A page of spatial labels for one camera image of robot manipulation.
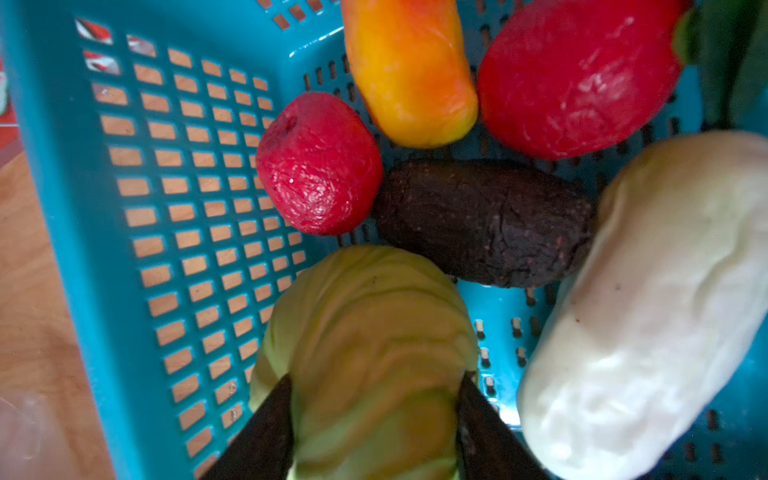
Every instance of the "red tomato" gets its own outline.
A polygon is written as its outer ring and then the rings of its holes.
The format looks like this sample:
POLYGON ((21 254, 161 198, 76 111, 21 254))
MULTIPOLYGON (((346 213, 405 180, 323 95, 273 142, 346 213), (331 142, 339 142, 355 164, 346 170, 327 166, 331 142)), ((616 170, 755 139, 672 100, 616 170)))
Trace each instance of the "red tomato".
POLYGON ((384 173, 359 115, 325 93, 303 94, 277 117, 261 140, 256 169, 283 218, 313 235, 358 227, 384 173))
POLYGON ((627 139, 664 106, 690 0, 536 0, 513 15, 478 72, 482 118, 512 150, 549 160, 627 139))

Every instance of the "red object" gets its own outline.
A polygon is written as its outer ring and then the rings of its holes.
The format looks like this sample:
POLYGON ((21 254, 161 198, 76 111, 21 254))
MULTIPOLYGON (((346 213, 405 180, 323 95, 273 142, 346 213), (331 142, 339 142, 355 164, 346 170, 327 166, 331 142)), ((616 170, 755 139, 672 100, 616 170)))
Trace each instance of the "red object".
POLYGON ((358 227, 384 174, 359 115, 325 93, 303 94, 277 117, 261 140, 256 169, 280 214, 313 235, 358 227))
POLYGON ((482 118, 505 146, 557 160, 626 140, 664 106, 689 0, 537 0, 478 72, 482 118))

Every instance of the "blue plastic basket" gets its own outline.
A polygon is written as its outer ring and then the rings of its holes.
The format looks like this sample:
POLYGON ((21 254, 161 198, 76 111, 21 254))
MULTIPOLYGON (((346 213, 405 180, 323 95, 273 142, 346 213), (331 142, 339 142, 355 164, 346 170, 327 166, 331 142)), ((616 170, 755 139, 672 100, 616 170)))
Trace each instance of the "blue plastic basket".
MULTIPOLYGON (((458 3, 476 68, 515 1, 458 3)), ((118 478, 199 475, 250 414, 254 353, 280 292, 339 247, 378 240, 374 223, 339 238, 286 225, 252 167, 265 126, 302 92, 327 91, 362 115, 387 164, 412 151, 390 144, 365 112, 332 0, 3 0, 0 31, 118 478)), ((572 161, 522 160, 596 196, 644 144, 697 131, 700 112, 689 69, 628 141, 572 161)), ((768 131, 760 112, 750 121, 768 131)), ((476 127, 427 155, 513 154, 476 127)), ((459 286, 478 328, 483 388, 514 428, 515 392, 554 286, 459 286)), ((766 336, 652 478, 768 474, 766 336)))

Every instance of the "dark brown avocado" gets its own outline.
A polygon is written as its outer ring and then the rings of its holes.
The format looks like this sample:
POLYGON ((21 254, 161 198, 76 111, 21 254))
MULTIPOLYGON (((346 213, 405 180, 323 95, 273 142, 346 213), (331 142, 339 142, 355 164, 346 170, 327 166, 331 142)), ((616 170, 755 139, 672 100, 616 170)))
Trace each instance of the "dark brown avocado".
POLYGON ((564 180, 511 161, 410 161, 385 176, 373 214, 395 247, 448 275, 509 288, 574 273, 595 211, 564 180))

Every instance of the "wooden table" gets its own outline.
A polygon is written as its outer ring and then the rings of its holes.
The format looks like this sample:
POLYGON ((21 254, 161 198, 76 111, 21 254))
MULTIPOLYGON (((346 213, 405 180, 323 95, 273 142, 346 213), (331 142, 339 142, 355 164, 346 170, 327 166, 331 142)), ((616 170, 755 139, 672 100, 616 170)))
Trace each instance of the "wooden table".
POLYGON ((0 167, 0 396, 41 393, 81 478, 114 478, 24 154, 0 167))

